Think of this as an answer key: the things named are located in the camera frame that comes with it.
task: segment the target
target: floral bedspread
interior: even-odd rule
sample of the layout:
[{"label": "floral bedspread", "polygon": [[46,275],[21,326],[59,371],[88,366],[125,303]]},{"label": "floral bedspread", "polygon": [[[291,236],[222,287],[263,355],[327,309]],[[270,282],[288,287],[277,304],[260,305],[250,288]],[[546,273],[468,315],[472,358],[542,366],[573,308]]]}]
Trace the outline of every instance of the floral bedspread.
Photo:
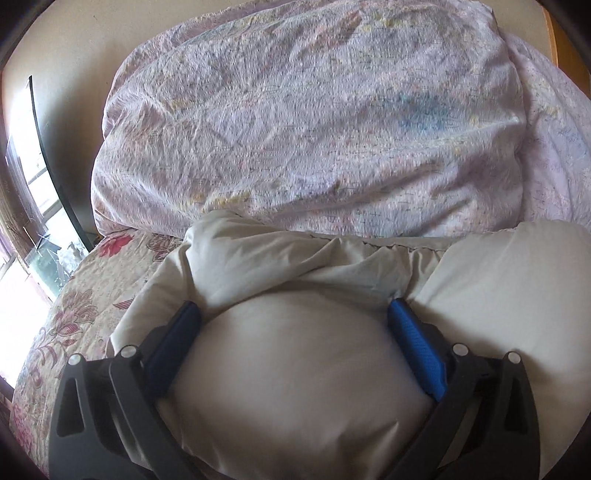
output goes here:
[{"label": "floral bedspread", "polygon": [[105,357],[107,341],[159,263],[180,245],[167,235],[129,229],[107,236],[85,258],[50,310],[19,376],[10,426],[48,474],[53,404],[66,359]]}]

